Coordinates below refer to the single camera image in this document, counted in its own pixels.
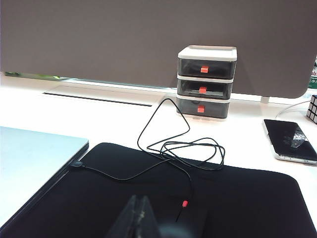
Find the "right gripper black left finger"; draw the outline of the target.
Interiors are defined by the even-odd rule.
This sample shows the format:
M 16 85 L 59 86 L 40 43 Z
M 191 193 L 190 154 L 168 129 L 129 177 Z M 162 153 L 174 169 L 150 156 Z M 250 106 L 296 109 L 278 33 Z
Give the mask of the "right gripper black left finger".
M 107 238 L 132 237 L 135 226 L 137 205 L 137 196 L 132 195 L 108 231 L 106 235 Z

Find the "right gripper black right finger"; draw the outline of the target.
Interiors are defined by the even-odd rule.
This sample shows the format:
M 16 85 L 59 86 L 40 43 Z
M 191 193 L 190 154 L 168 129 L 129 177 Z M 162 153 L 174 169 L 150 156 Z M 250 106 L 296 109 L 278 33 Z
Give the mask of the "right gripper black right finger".
M 138 238 L 160 238 L 161 233 L 155 218 L 151 203 L 147 196 L 143 196 L 139 203 L 137 215 Z

